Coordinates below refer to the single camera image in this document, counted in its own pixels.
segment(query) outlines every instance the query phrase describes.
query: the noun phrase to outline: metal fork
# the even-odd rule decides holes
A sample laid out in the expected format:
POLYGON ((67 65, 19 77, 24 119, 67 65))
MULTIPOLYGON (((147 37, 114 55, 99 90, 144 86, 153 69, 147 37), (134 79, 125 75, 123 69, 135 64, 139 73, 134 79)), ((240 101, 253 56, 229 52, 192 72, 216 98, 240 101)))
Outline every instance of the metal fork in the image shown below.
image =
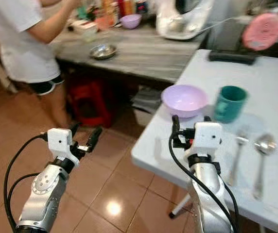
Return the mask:
POLYGON ((247 137, 247 129, 242 129, 238 131, 236 136, 236 141, 238 144, 236 157, 232 166, 232 170, 230 171, 229 178, 226 182, 230 186, 234 186, 236 184, 237 168, 238 168, 238 162, 241 156, 242 148, 247 142, 249 142, 247 137))

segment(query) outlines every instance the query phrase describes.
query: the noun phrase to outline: stainless steel bowl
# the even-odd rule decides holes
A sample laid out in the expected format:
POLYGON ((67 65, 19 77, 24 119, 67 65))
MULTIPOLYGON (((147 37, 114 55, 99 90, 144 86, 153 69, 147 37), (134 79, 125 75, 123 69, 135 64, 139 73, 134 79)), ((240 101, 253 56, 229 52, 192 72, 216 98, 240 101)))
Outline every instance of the stainless steel bowl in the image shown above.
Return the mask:
POLYGON ((90 56, 97 60, 104 60, 116 54, 116 47, 109 44, 101 44, 90 50, 90 56))

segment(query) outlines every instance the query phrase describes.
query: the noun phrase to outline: black shorts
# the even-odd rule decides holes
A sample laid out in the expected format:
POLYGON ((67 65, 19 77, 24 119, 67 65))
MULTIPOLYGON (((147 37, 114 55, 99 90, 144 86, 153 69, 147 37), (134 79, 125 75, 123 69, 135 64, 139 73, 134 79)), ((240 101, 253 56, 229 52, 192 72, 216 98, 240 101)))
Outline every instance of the black shorts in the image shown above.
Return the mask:
POLYGON ((28 83, 29 87, 39 96, 44 96, 48 93, 51 93, 55 86, 63 83, 64 80, 58 76, 52 80, 41 82, 41 83, 28 83))

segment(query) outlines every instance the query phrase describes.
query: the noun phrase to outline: white table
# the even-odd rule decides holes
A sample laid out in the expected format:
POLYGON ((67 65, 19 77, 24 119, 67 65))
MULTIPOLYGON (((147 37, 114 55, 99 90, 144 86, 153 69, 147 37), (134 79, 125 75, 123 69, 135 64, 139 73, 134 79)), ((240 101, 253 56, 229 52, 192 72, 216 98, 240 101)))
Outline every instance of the white table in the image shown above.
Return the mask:
MULTIPOLYGON (((259 57, 254 65, 236 63, 209 62, 209 50, 198 50, 177 84, 191 84, 202 88, 208 95, 208 102, 214 104, 219 88, 225 85, 237 85, 249 92, 249 99, 241 116, 230 124, 224 124, 224 138, 216 152, 215 161, 220 162, 221 177, 226 178, 237 149, 235 133, 244 125, 249 125, 250 142, 243 148, 239 162, 237 186, 231 187, 238 202, 240 214, 278 232, 278 150, 266 158, 264 171, 263 200, 252 196, 257 176, 260 155, 252 144, 262 133, 274 135, 278 143, 278 59, 259 57)), ((213 106, 209 105, 203 115, 211 116, 213 106)), ((192 128, 202 116, 180 121, 181 128, 192 128)), ((162 105, 132 150, 133 162, 155 174, 186 187, 188 176, 172 160, 168 150, 168 138, 171 133, 171 115, 162 105)), ((174 149, 180 162, 183 150, 174 149)), ((226 203, 233 210, 229 195, 226 203)))

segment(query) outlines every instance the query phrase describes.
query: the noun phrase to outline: white t-shirt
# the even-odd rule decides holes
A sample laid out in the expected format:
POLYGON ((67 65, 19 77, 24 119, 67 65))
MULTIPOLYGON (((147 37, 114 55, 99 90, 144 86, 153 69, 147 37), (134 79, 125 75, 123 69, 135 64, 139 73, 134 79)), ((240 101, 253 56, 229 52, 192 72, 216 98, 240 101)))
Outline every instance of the white t-shirt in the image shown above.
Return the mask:
POLYGON ((60 75, 51 48, 25 31, 41 20, 38 0, 0 0, 0 54, 15 81, 39 83, 60 75))

